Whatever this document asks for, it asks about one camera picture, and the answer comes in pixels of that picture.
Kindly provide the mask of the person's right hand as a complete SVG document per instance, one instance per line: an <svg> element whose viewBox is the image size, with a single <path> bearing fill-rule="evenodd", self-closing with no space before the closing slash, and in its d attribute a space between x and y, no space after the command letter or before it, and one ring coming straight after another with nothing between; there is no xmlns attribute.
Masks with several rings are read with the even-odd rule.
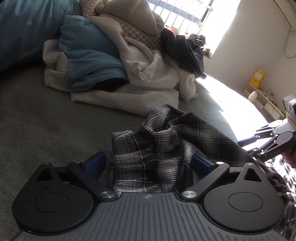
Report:
<svg viewBox="0 0 296 241"><path fill-rule="evenodd" d="M285 152L282 156L286 163L288 163L293 169L296 168L296 150Z"/></svg>

